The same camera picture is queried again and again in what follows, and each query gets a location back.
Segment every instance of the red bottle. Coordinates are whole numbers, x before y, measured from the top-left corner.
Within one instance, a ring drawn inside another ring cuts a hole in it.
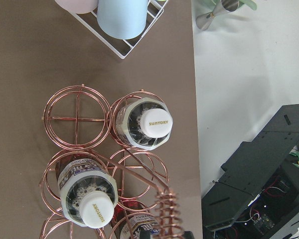
[[[143,206],[138,201],[124,201],[123,205],[131,209],[142,209]],[[124,209],[117,205],[114,209],[113,219],[111,221],[112,226],[114,226],[121,219],[125,218]],[[154,236],[159,233],[159,230],[154,229],[154,226],[158,225],[158,222],[153,216],[145,213],[139,213],[129,218],[130,225],[133,231],[133,237],[131,238],[131,233],[126,220],[124,220],[118,228],[115,230],[115,235],[117,239],[140,239],[140,231],[150,231],[150,235]]]

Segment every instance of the copper coil spring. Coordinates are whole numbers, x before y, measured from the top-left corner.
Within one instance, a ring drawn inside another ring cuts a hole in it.
[[[160,233],[156,239],[167,239],[167,238],[179,238],[183,239],[184,229],[181,227],[182,220],[179,215],[180,212],[177,210],[179,204],[176,203],[177,197],[173,192],[168,194],[157,195],[157,205],[159,208],[156,209],[159,216],[156,216],[158,221],[157,229]]]

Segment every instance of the cup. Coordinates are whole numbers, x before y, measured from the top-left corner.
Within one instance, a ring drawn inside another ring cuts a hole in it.
[[[207,30],[215,16],[236,11],[238,7],[239,0],[219,0],[212,12],[196,18],[196,25],[200,30]]]
[[[148,0],[99,0],[97,20],[101,29],[117,39],[131,39],[145,29]]]
[[[96,9],[99,0],[55,0],[55,2],[69,12],[85,14]]]

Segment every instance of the white surface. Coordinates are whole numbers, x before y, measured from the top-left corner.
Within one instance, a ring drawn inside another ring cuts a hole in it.
[[[163,109],[145,111],[140,120],[140,127],[145,135],[151,138],[162,138],[168,135],[173,126],[170,114]]]
[[[79,211],[85,225],[90,228],[102,228],[111,221],[114,206],[106,193],[95,191],[84,196]]]
[[[299,0],[256,2],[200,31],[194,20],[209,9],[192,0],[202,195],[242,141],[299,104]]]

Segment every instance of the circuit board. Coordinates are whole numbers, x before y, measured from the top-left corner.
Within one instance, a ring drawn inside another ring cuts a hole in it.
[[[274,226],[274,222],[266,214],[262,214],[262,216],[254,222],[254,227],[261,235],[266,234]]]

